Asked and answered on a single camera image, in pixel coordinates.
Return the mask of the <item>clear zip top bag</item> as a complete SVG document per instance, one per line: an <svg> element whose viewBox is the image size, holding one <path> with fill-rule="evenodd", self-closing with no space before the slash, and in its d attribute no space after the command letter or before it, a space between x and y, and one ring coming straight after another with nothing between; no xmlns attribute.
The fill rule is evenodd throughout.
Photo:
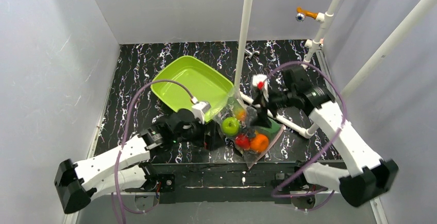
<svg viewBox="0 0 437 224"><path fill-rule="evenodd" d="M268 127L253 124L257 110L237 98L234 90L226 93L209 114L218 124L220 136L233 143L248 169L273 148L285 130L284 125L271 118L267 119L270 122Z"/></svg>

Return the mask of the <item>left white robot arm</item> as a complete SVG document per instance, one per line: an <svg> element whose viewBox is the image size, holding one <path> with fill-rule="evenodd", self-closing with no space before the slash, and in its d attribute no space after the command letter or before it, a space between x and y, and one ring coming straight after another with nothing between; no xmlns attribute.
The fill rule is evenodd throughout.
<svg viewBox="0 0 437 224"><path fill-rule="evenodd" d="M76 213L91 201L117 189L140 188L157 194L171 192L174 176L157 173L151 159L177 142L209 149L217 137L216 122L203 124L191 111L181 109L159 118L124 146L86 160L64 160L59 164L54 179L63 212Z"/></svg>

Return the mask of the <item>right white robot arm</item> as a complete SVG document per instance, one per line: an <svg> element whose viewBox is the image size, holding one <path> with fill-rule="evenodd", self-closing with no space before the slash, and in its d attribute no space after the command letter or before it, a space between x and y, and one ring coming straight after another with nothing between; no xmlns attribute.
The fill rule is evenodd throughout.
<svg viewBox="0 0 437 224"><path fill-rule="evenodd" d="M274 198L286 198L285 189L292 183L319 185L339 192L354 207L385 194L391 189L399 171L394 160L385 160L373 151L347 120L346 107L340 94L333 95L326 87L310 82L304 62L280 65L271 74L281 72L284 91L268 88L270 75L254 75L251 85L256 92L254 105L257 117L252 125L269 127L269 116L283 108L302 110L329 138L328 146L340 153L345 168L335 168L318 162L313 156L289 178L272 191Z"/></svg>

